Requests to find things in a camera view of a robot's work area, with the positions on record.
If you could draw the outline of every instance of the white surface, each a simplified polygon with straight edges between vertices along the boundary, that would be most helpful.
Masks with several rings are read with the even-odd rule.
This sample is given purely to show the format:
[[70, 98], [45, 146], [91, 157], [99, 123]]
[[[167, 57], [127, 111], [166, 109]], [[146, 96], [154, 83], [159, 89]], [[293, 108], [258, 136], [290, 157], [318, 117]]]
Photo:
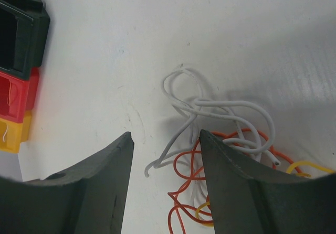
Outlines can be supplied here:
[[17, 154], [0, 151], [0, 176], [22, 181], [19, 158]]
[[[31, 141], [19, 155], [24, 180], [69, 167], [131, 131], [123, 233], [168, 233], [166, 193], [182, 181], [169, 167], [148, 179], [143, 169], [183, 123], [159, 89], [182, 62], [218, 99], [267, 109], [278, 150], [336, 168], [336, 0], [43, 1], [52, 24]], [[187, 84], [180, 83], [185, 94]], [[245, 118], [266, 128], [254, 113]], [[188, 233], [213, 233], [186, 225]]]

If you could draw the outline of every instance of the storage bin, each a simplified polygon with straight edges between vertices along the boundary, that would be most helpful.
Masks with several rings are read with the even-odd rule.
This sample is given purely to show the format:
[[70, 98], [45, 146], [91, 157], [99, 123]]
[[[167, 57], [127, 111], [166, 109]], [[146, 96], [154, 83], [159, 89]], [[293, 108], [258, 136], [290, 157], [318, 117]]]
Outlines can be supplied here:
[[23, 123], [15, 123], [0, 118], [0, 150], [17, 154], [20, 143], [27, 141], [29, 136], [32, 112], [26, 112]]
[[0, 0], [0, 71], [28, 80], [42, 64], [50, 18], [40, 0]]
[[0, 118], [22, 123], [26, 111], [34, 108], [39, 72], [33, 68], [29, 80], [0, 72]]

